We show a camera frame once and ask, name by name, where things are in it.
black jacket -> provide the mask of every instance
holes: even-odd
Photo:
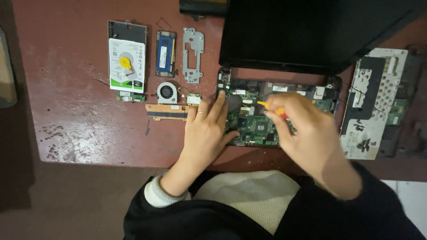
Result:
[[[360,164],[353,166],[363,179],[356,199],[337,200],[315,184],[303,185],[273,236],[248,216],[215,201],[152,207],[144,196],[151,177],[131,201],[124,239],[425,239],[394,191]]]

white sweater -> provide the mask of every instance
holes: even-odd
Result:
[[[174,198],[159,185],[162,176],[155,177],[144,189],[147,202],[163,208],[186,198],[188,191]],[[241,211],[269,233],[274,234],[299,185],[277,171],[222,173],[207,181],[193,199],[217,201]]]

motherboard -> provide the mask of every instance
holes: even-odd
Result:
[[[324,86],[296,85],[280,82],[239,79],[231,76],[230,68],[218,71],[217,93],[225,91],[228,101],[228,115],[225,133],[239,131],[229,145],[277,147],[278,134],[274,123],[264,115],[265,107],[257,101],[266,101],[271,94],[297,92],[308,98],[325,113],[334,114],[341,88],[339,77],[326,77]],[[292,131],[297,131],[288,123]]]

table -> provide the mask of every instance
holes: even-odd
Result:
[[[179,14],[178,0],[13,0],[17,32],[31,103],[38,152],[45,162],[102,164],[130,167],[171,167],[183,147],[181,120],[154,121],[146,117],[143,103],[122,103],[108,86],[107,21],[130,20],[148,27],[146,89],[171,81],[187,92],[211,96],[216,73],[223,19],[195,22]],[[200,84],[187,84],[182,75],[174,79],[155,76],[156,30],[175,31],[176,68],[182,69],[183,27],[205,35],[201,56]],[[423,16],[380,47],[404,48],[427,43],[427,20]],[[354,67],[339,76],[351,80]],[[288,79],[319,84],[322,76],[286,72],[235,69],[239,77]],[[341,99],[346,99],[344,88]],[[148,97],[147,103],[156,103]],[[341,123],[343,104],[336,113]],[[377,159],[361,161],[383,179],[427,181],[427,161],[421,159]],[[227,147],[210,167],[219,171],[278,169],[302,171],[280,149]]]

blue ram stick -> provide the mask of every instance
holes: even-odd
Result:
[[[176,32],[157,31],[156,75],[175,77]]]

